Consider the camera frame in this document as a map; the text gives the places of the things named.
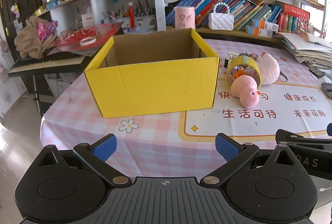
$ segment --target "pink cylinder container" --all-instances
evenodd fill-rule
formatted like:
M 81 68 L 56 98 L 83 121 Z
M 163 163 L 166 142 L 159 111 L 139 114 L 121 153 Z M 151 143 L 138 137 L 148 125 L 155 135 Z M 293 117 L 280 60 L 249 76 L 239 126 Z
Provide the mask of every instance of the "pink cylinder container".
M 195 8 L 175 7 L 175 29 L 193 28 L 195 29 Z

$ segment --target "smartphone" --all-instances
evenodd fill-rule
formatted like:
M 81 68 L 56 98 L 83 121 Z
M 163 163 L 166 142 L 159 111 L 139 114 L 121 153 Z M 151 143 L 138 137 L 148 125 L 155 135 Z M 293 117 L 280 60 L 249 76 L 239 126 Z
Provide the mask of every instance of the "smartphone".
M 311 69 L 309 69 L 309 71 L 314 74 L 316 77 L 321 78 L 323 76 L 325 76 L 324 72 L 321 72 L 318 68 L 313 67 Z
M 327 96 L 332 99 L 332 83 L 322 82 L 322 87 L 326 92 Z

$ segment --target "cream quilted handbag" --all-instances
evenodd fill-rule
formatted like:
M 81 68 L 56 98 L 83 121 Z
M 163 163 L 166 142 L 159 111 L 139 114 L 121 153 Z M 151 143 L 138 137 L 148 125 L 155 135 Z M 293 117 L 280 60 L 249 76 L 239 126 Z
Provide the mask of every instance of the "cream quilted handbag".
M 216 13 L 218 6 L 224 5 L 227 7 L 227 13 Z M 213 7 L 213 12 L 209 14 L 209 28 L 211 30 L 226 30 L 232 31 L 234 29 L 234 16 L 229 13 L 229 6 L 225 3 L 216 3 Z

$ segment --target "tile floor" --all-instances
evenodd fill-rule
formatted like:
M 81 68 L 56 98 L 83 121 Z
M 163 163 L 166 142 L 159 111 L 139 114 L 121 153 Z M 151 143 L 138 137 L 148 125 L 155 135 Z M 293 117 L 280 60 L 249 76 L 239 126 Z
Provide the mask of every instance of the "tile floor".
M 0 125 L 0 224 L 22 220 L 14 201 L 14 190 L 32 161 L 43 148 L 39 140 L 41 118 L 34 96 L 21 97 Z M 331 204 L 313 211 L 314 224 L 330 224 Z

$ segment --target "pearl handle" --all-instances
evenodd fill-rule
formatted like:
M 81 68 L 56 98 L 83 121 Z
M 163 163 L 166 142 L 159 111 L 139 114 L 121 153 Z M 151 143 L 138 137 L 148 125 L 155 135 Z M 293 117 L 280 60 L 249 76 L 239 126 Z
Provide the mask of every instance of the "pearl handle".
M 215 11 L 217 9 L 217 6 L 220 6 L 220 5 L 223 5 L 223 6 L 227 7 L 226 13 L 229 14 L 229 6 L 226 3 L 221 3 L 221 2 L 215 3 L 215 5 L 213 6 L 213 11 L 212 12 L 215 13 Z

